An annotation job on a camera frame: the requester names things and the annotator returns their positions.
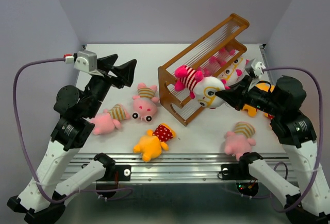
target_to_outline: screw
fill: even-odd
[[[228,172],[224,172],[224,171],[228,171],[228,168],[227,167],[225,167],[225,168],[222,169],[222,174],[223,175],[228,175]]]
[[[125,170],[124,170],[124,175],[125,175],[126,177],[128,177],[128,176],[130,175],[130,170],[129,170],[129,169],[125,169]]]

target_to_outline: white table surface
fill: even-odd
[[[138,60],[131,88],[125,87],[121,90],[111,88],[100,111],[121,103],[132,113],[131,97],[137,94],[137,84],[144,82],[147,85],[158,85],[157,68],[187,46],[188,44],[88,44],[86,49],[95,52],[98,58],[118,54],[117,65],[131,59]],[[259,45],[246,46],[247,52],[243,54],[244,57],[262,60]],[[83,89],[89,79],[88,74],[80,72],[76,86]],[[80,153],[132,154],[133,147],[148,129],[155,129],[159,124],[167,123],[176,131],[178,138],[168,142],[170,150],[164,151],[163,154],[222,154],[221,144],[224,141],[224,134],[232,130],[234,124],[239,121],[249,122],[256,129],[254,138],[257,145],[253,147],[253,151],[274,157],[284,154],[269,126],[269,120],[262,112],[258,112],[255,117],[249,117],[246,112],[238,112],[226,105],[215,110],[203,111],[186,127],[159,105],[158,112],[150,123],[131,118],[122,121],[122,130],[116,129],[111,134],[98,136],[91,134]]]

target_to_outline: white wall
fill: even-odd
[[[320,82],[324,102],[324,149],[322,163],[330,182],[330,5],[329,0],[293,0],[275,29],[266,54],[269,66],[294,65],[309,69]],[[313,81],[304,73],[282,72],[301,80],[307,92],[303,112],[318,130],[318,97]],[[280,72],[274,72],[277,78]]]
[[[84,43],[192,42],[235,12],[266,43],[291,0],[60,0]]]
[[[0,0],[0,222],[24,223],[24,215],[6,207],[30,180],[19,146],[12,107],[12,84],[25,63],[79,49],[75,35],[58,0]],[[64,63],[35,66],[19,79],[18,105],[28,152],[40,163],[57,122],[53,111],[57,91],[74,83],[76,72]]]

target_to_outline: yellow duck plush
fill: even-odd
[[[160,124],[155,131],[148,130],[134,146],[134,153],[141,153],[144,162],[161,155],[162,149],[169,150],[167,141],[176,137],[176,133],[167,125]]]

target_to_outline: red polka dot hat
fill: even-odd
[[[153,135],[158,137],[161,142],[167,142],[176,137],[176,133],[167,124],[160,124]]]

